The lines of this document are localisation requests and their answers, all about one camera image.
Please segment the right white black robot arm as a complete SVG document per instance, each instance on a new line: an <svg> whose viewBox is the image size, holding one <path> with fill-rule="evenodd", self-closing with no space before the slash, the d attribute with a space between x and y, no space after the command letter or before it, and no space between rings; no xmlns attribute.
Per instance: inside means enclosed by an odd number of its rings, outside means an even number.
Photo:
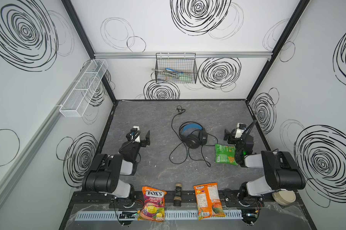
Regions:
<svg viewBox="0 0 346 230"><path fill-rule="evenodd" d="M241 184L236 195L239 204L249 207L266 194L304 189L306 179L291 154L287 151L271 150L253 153L250 149L252 145L248 145L253 140L249 132L249 128L225 130L223 138L228 144L234 145L234 160L237 165L264 170L264 176Z"/></svg>

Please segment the black blue headphones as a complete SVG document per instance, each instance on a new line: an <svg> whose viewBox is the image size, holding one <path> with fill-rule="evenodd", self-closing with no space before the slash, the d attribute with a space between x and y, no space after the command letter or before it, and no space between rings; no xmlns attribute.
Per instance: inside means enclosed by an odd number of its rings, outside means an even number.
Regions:
<svg viewBox="0 0 346 230"><path fill-rule="evenodd" d="M180 140L187 145L190 149L197 149L204 146L208 141L208 133L205 128L193 121L184 122L179 127Z"/></svg>

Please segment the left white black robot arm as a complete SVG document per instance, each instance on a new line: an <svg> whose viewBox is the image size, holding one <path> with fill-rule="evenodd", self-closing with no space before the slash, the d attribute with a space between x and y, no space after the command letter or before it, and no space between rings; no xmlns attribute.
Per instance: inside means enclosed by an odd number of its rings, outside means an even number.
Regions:
<svg viewBox="0 0 346 230"><path fill-rule="evenodd" d="M151 138L148 131L141 139L138 126L134 126L126 138L116 154L97 154L94 157L82 180L82 191L110 196L115 205L130 208L136 201L135 189L132 184L123 182L120 176L135 175L142 159L139 151L151 144Z"/></svg>

